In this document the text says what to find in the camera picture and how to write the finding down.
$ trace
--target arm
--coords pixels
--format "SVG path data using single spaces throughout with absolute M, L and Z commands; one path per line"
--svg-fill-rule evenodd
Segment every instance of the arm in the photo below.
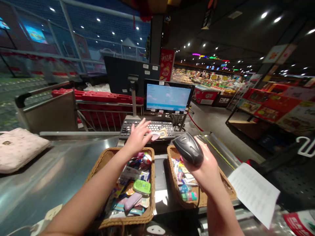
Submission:
M 42 235 L 83 235 L 106 203 L 126 163 L 152 138 L 150 121 L 143 119 L 135 128 L 125 146 L 87 182 L 62 208 Z
M 203 151 L 204 160 L 200 167 L 185 162 L 185 167 L 198 181 L 208 196 L 207 219 L 209 235 L 243 236 L 236 219 L 230 196 L 221 180 L 218 163 L 205 143 L 195 138 Z

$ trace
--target black monitor back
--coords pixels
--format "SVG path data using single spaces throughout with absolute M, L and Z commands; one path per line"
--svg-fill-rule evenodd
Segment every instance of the black monitor back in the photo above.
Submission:
M 112 93 L 131 95 L 128 76 L 137 77 L 136 96 L 144 96 L 144 79 L 159 80 L 160 66 L 104 56 L 108 83 Z

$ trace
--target white purse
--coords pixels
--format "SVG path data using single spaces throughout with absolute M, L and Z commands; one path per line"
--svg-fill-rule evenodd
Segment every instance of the white purse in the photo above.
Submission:
M 45 150 L 50 141 L 38 137 L 26 129 L 0 131 L 0 173 L 17 171 Z

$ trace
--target woven basket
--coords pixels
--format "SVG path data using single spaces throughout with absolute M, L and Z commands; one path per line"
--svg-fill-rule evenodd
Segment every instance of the woven basket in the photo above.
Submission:
M 92 171 L 90 172 L 85 182 L 89 181 L 99 170 L 101 170 L 120 149 L 121 148 L 113 147 L 113 148 L 108 148 L 104 150 L 102 154 L 99 156 L 97 162 L 95 163 Z M 145 210 L 145 212 L 141 216 L 128 216 L 124 218 L 105 219 L 99 225 L 99 229 L 105 228 L 108 226 L 146 224 L 152 220 L 154 216 L 153 212 L 155 210 L 154 150 L 150 147 L 145 147 L 142 149 L 142 152 L 147 152 L 152 157 L 151 175 L 150 175 L 150 183 L 151 183 L 150 206 Z
M 180 192 L 179 192 L 179 187 L 177 184 L 177 177 L 175 176 L 173 162 L 172 162 L 172 158 L 180 160 L 180 153 L 177 151 L 177 149 L 174 145 L 168 146 L 167 153 L 168 153 L 168 164 L 169 164 L 170 171 L 172 173 L 172 175 L 170 175 L 171 186 L 172 186 L 172 191 L 173 191 L 173 195 L 174 195 L 175 200 L 177 200 L 177 202 L 179 202 L 180 205 L 186 209 L 206 207 L 208 197 L 204 192 L 200 192 L 200 196 L 199 196 L 199 190 L 198 190 L 199 187 L 198 186 L 192 187 L 192 192 L 195 192 L 197 194 L 197 200 L 196 201 L 185 202 L 182 200 Z M 230 184 L 229 180 L 227 179 L 225 174 L 222 172 L 222 170 L 220 168 L 219 168 L 219 170 L 220 170 L 220 174 L 221 174 L 221 179 L 224 183 L 225 189 L 227 190 L 227 192 L 230 195 L 231 201 L 236 200 L 237 197 L 236 197 L 235 189 Z

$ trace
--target ceiling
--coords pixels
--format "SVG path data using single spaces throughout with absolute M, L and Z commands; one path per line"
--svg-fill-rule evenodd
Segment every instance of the ceiling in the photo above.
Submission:
M 222 61 L 199 59 L 193 53 L 219 57 L 229 60 L 228 68 L 252 70 L 257 72 L 262 64 L 260 58 L 267 55 L 277 44 L 286 29 L 296 22 L 297 17 L 305 17 L 303 29 L 293 41 L 298 45 L 286 63 L 278 68 L 289 70 L 289 74 L 315 75 L 315 2 L 307 0 L 218 0 L 212 24 L 209 30 L 201 30 L 205 10 L 209 0 L 188 4 L 183 1 L 178 9 L 170 12 L 171 21 L 164 28 L 163 47 L 179 50 L 175 60 L 185 60 L 186 64 L 220 66 Z M 240 11 L 242 14 L 234 19 L 228 16 Z

